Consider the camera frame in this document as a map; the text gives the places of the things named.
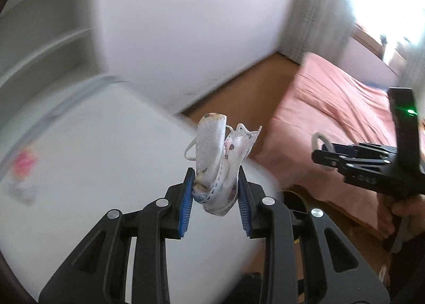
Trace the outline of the person's right hand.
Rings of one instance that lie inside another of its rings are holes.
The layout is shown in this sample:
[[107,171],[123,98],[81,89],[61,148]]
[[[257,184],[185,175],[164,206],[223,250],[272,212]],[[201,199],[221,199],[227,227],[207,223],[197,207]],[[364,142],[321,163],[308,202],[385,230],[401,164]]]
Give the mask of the person's right hand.
[[395,217],[410,219],[406,237],[408,240],[424,233],[424,195],[400,201],[383,194],[378,194],[377,198],[377,230],[383,239],[395,233],[396,227],[393,223]]

